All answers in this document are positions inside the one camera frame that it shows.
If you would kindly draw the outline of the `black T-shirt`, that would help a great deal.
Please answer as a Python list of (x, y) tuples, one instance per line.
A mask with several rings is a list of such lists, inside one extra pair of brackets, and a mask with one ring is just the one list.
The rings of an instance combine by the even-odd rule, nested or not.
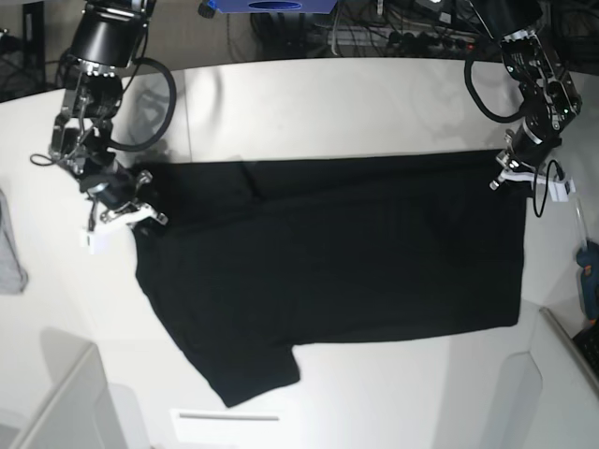
[(527, 196), (491, 151), (151, 164), (136, 277), (227, 407), (300, 379), (299, 345), (513, 326)]

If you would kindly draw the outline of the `blue glue gun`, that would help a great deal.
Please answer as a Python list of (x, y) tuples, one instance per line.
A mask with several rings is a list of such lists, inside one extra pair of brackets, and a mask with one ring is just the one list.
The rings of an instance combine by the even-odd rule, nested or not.
[(595, 323), (598, 320), (598, 244), (590, 239), (579, 197), (575, 200), (577, 229), (581, 237), (576, 252), (576, 262), (580, 268), (578, 275), (581, 294), (581, 309), (586, 318)]

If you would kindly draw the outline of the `grey cloth at left edge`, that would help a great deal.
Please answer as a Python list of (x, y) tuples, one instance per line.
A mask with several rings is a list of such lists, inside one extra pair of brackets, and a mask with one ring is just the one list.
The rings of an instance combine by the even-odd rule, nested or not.
[(9, 216), (7, 199), (1, 193), (1, 294), (21, 294), (28, 284), (28, 275), (22, 267)]

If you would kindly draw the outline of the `power strip with plugs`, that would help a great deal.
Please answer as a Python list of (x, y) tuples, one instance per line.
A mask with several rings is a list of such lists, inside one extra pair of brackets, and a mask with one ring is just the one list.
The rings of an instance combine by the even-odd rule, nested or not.
[(469, 35), (393, 31), (387, 38), (386, 48), (408, 52), (470, 51), (475, 42), (476, 39)]

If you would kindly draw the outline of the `black keyboard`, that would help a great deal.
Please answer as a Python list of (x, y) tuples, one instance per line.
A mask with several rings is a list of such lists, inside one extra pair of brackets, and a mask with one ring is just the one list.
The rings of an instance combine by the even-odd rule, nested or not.
[(578, 332), (573, 342), (587, 361), (595, 375), (599, 374), (599, 331), (598, 324)]

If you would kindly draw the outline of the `grey partition panel left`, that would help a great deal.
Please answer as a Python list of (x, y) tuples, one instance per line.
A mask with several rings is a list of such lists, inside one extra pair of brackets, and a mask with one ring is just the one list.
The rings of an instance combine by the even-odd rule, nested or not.
[(12, 448), (126, 448), (97, 346), (88, 343), (11, 442)]

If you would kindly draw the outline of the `grey partition panel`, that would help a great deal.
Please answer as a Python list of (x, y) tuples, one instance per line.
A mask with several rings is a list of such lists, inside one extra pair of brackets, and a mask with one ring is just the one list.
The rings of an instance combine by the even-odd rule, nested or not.
[(97, 346), (88, 343), (11, 442), (12, 448), (126, 448)]
[(552, 385), (559, 403), (589, 403), (593, 410), (598, 409), (598, 377), (548, 308), (539, 310), (531, 352), (544, 386)]

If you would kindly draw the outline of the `grey partition panel right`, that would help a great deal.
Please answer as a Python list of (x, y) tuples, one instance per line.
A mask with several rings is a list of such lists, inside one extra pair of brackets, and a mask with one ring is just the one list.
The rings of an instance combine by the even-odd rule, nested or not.
[(598, 377), (548, 308), (539, 310), (531, 352), (544, 386), (552, 385), (559, 403), (589, 403), (593, 410), (598, 409)]

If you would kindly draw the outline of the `blue plastic box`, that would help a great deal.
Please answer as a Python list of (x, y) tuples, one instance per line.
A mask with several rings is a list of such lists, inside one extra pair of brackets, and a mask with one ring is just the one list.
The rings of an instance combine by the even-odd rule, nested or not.
[(208, 5), (226, 13), (330, 13), (337, 0), (215, 0)]

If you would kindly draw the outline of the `white label plate with slot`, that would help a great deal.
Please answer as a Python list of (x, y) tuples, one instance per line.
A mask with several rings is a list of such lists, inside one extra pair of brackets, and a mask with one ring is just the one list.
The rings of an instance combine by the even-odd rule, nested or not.
[(187, 443), (266, 444), (284, 428), (276, 414), (172, 409), (170, 415), (177, 439)]

